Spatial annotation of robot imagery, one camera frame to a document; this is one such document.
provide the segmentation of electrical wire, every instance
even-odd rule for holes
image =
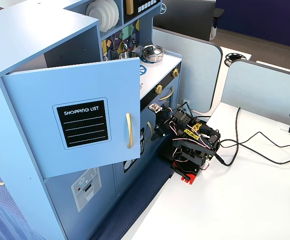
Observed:
[[[253,136],[251,136],[249,139],[247,139],[246,141],[242,141],[240,142],[241,144],[245,144],[247,143],[249,140],[251,140],[253,137],[255,137],[257,134],[261,134],[264,136],[264,138],[266,138],[268,141],[270,141],[272,144],[274,144],[276,147],[278,148],[287,148],[287,147],[290,147],[290,144],[289,145],[284,145],[284,146],[279,146],[278,144],[276,144],[275,142],[273,142],[272,140],[270,140],[264,133],[262,133],[261,131],[258,131],[257,133],[255,133]],[[233,144],[233,145],[230,145],[230,146],[222,146],[222,142],[221,141],[221,147],[224,148],[224,149],[228,149],[228,148],[231,148],[231,147],[234,147],[236,146],[237,144]]]
[[[174,153],[173,153],[173,159],[174,159],[176,162],[180,162],[180,163],[185,163],[185,162],[187,162],[188,159],[187,159],[186,161],[180,161],[180,160],[177,160],[177,159],[174,158],[174,155],[175,155],[177,149],[178,149],[178,148],[176,148],[175,151],[174,151]]]
[[[209,168],[209,166],[210,166],[210,163],[208,163],[208,165],[207,165],[207,167],[205,167],[204,169],[203,168],[199,168],[200,170],[203,170],[203,171],[205,171],[206,169],[208,169]]]
[[[173,123],[173,122],[170,121],[168,125],[169,125],[170,129],[171,129],[171,130],[175,133],[175,135],[177,136],[177,132],[176,132],[176,130],[174,130],[174,129],[172,128],[171,123]]]
[[[210,118],[211,116],[195,116],[193,118],[193,120],[197,119],[197,118]]]
[[[255,133],[252,137],[250,137],[247,141],[245,141],[245,142],[243,142],[243,143],[239,142],[239,136],[238,136],[238,116],[239,116],[239,112],[240,112],[240,110],[241,110],[241,108],[239,107],[238,110],[237,110],[236,119],[235,119],[235,133],[236,133],[236,140],[233,140],[233,139],[224,139],[224,140],[220,141],[220,143],[223,143],[223,142],[234,142],[234,143],[236,143],[236,144],[234,144],[234,145],[232,145],[232,146],[229,146],[229,147],[234,147],[234,146],[236,146],[236,152],[235,152],[235,155],[233,156],[233,158],[232,158],[232,160],[231,160],[231,162],[230,162],[229,164],[225,163],[225,161],[224,161],[224,160],[223,160],[223,159],[222,159],[218,154],[215,154],[215,157],[217,158],[217,160],[218,160],[221,164],[223,164],[223,165],[225,165],[225,166],[227,166],[227,167],[231,166],[231,165],[233,164],[233,162],[234,162],[236,156],[237,156],[239,146],[242,146],[242,147],[244,147],[244,148],[246,148],[246,149],[252,151],[253,153],[255,153],[255,154],[261,156],[262,158],[264,158],[264,159],[270,161],[270,162],[273,163],[273,164],[284,165],[284,164],[288,164],[288,163],[290,163],[290,160],[288,160],[288,161],[284,161],[284,162],[277,162],[277,161],[271,160],[270,158],[264,156],[263,154],[257,152],[256,150],[254,150],[254,149],[252,149],[252,148],[250,148],[250,147],[248,147],[248,146],[245,146],[245,145],[243,144],[243,143],[246,143],[247,141],[249,141],[250,139],[252,139],[254,136],[256,136],[256,134],[261,133],[265,138],[267,138],[270,142],[272,142],[275,146],[277,146],[277,147],[279,147],[279,148],[290,147],[290,144],[289,144],[289,145],[285,145],[285,146],[278,146],[278,145],[275,144],[273,141],[271,141],[267,136],[265,136],[262,132],[257,132],[257,133]]]
[[[182,108],[184,105],[187,105],[187,108],[188,108],[188,110],[189,110],[189,113],[190,113],[191,119],[193,120],[193,119],[194,119],[194,116],[193,116],[192,110],[190,109],[190,106],[189,106],[189,104],[187,103],[187,101],[185,101],[182,105],[180,105],[179,107],[173,109],[172,111],[175,111],[175,110],[177,110],[177,109],[180,109],[180,108]]]
[[[189,127],[190,129],[192,129],[198,136],[199,136],[199,140],[203,143],[203,145],[208,148],[209,150],[211,150],[211,148],[209,146],[206,145],[206,143],[202,140],[202,135],[200,135],[193,127],[191,127],[190,125],[187,124],[187,127]]]
[[[170,107],[168,107],[167,109],[169,109],[171,111],[171,117],[172,117],[173,116],[173,110]]]

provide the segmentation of cabinet handle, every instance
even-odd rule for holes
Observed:
[[[147,122],[147,125],[148,125],[148,127],[150,129],[150,137],[147,139],[147,142],[149,142],[149,141],[151,141],[151,138],[153,137],[154,130],[153,130],[153,127],[152,127],[152,125],[151,125],[151,123],[149,121]]]
[[[160,100],[160,101],[163,101],[163,100],[166,100],[166,99],[170,98],[170,97],[173,95],[173,93],[174,93],[174,88],[173,88],[173,86],[170,87],[170,91],[171,91],[170,94],[168,94],[168,95],[165,96],[165,97],[160,98],[159,100]]]
[[[126,0],[126,14],[132,15],[134,13],[134,1]]]
[[[126,113],[126,120],[128,126],[128,135],[129,135],[129,143],[127,145],[128,149],[131,149],[133,146],[133,128],[132,128],[132,118],[130,113]]]

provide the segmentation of black cable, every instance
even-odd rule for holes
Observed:
[[[192,110],[190,109],[190,106],[189,106],[189,104],[187,103],[187,101],[185,101],[181,106],[179,106],[179,107],[177,107],[177,108],[175,108],[175,109],[172,109],[172,111],[174,112],[175,110],[182,108],[184,105],[187,105],[187,108],[188,108],[188,110],[189,110],[190,116],[191,116],[191,118],[193,119],[194,116],[193,116],[193,114],[192,114]]]
[[[275,142],[273,142],[272,140],[270,140],[264,133],[262,133],[261,131],[258,131],[257,133],[255,133],[253,136],[251,136],[249,139],[247,139],[246,141],[242,141],[242,142],[240,142],[241,144],[245,144],[245,143],[247,143],[249,140],[251,140],[253,137],[255,137],[257,134],[261,134],[261,135],[263,135],[268,141],[270,141],[272,144],[274,144],[276,147],[278,147],[278,148],[287,148],[287,147],[290,147],[290,144],[289,145],[285,145],[285,146],[279,146],[279,145],[277,145]],[[222,140],[222,141],[220,141],[220,145],[221,145],[221,147],[222,148],[224,148],[224,149],[228,149],[228,148],[232,148],[232,147],[234,147],[234,146],[236,146],[237,144],[233,144],[233,145],[230,145],[230,146],[223,146],[222,145],[222,142],[224,142],[225,140]]]
[[[256,153],[257,155],[263,157],[264,159],[266,159],[266,160],[268,160],[268,161],[270,161],[270,162],[272,162],[272,163],[274,163],[274,164],[284,165],[284,164],[288,164],[288,163],[290,163],[290,160],[285,161],[285,162],[277,162],[277,161],[273,161],[273,160],[271,160],[270,158],[264,156],[263,154],[261,154],[261,153],[255,151],[254,149],[251,149],[250,147],[245,146],[245,145],[243,144],[243,143],[246,143],[247,141],[249,141],[250,139],[252,139],[253,137],[255,137],[258,133],[261,133],[265,138],[267,138],[270,142],[272,142],[275,146],[277,146],[277,147],[279,147],[279,148],[290,147],[290,145],[285,145],[285,146],[279,146],[279,145],[277,145],[277,144],[274,143],[272,140],[270,140],[267,136],[265,136],[262,132],[257,132],[257,133],[255,133],[252,137],[250,137],[247,141],[245,141],[245,142],[243,142],[243,143],[239,142],[239,138],[238,138],[238,116],[239,116],[239,112],[240,112],[240,110],[241,110],[241,108],[238,108],[238,110],[237,110],[237,114],[236,114],[236,120],[235,120],[236,141],[233,140],[233,139],[224,139],[224,140],[222,140],[222,141],[219,142],[220,144],[223,143],[223,142],[228,142],[228,141],[236,143],[236,144],[234,144],[234,145],[232,145],[232,146],[225,147],[225,148],[230,148],[230,147],[234,147],[234,146],[236,146],[236,152],[235,152],[235,155],[234,155],[233,159],[231,160],[231,162],[230,162],[229,164],[225,163],[225,161],[224,161],[224,160],[223,160],[223,159],[222,159],[218,154],[215,154],[216,159],[217,159],[221,164],[223,164],[223,165],[229,167],[229,166],[232,165],[232,163],[234,162],[234,160],[235,160],[235,158],[236,158],[236,156],[237,156],[237,153],[238,153],[239,145],[240,145],[240,146],[242,146],[242,147],[244,147],[244,148],[246,148],[246,149],[252,151],[253,153]]]
[[[248,149],[248,150],[250,150],[250,151],[252,151],[252,152],[254,152],[254,153],[258,154],[258,155],[260,155],[261,157],[265,158],[266,160],[268,160],[268,161],[270,161],[270,162],[272,162],[272,163],[274,163],[274,164],[284,165],[284,164],[288,164],[288,163],[290,163],[290,160],[285,161],[285,162],[277,162],[277,161],[273,161],[273,160],[269,159],[268,157],[264,156],[263,154],[261,154],[261,153],[255,151],[254,149],[251,149],[250,147],[245,146],[244,144],[242,144],[242,143],[240,143],[240,142],[237,142],[237,141],[235,141],[235,140],[233,140],[233,139],[225,139],[225,140],[223,140],[223,141],[231,141],[231,142],[237,143],[236,145],[241,145],[242,147],[244,147],[244,148],[246,148],[246,149]]]
[[[237,129],[237,122],[238,122],[240,110],[241,110],[241,108],[239,107],[238,111],[236,113],[236,119],[235,119],[235,133],[236,133],[236,142],[237,143],[239,142],[239,132],[238,132],[238,129]],[[235,158],[236,158],[238,153],[239,153],[239,145],[236,144],[236,152],[235,152],[233,158],[231,159],[230,163],[227,164],[226,162],[223,161],[222,164],[225,165],[226,167],[230,167],[233,164],[233,162],[234,162],[234,160],[235,160]]]
[[[210,118],[211,116],[195,116],[193,118],[193,120],[197,119],[197,118]]]

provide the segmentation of gray partition panel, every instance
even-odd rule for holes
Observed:
[[[290,72],[248,60],[229,68],[221,102],[290,124]]]
[[[155,27],[152,42],[182,55],[178,103],[188,100],[191,109],[208,112],[221,66],[221,48],[204,40]]]

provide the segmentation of blue wall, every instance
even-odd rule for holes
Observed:
[[[290,46],[290,0],[217,0],[218,27]]]

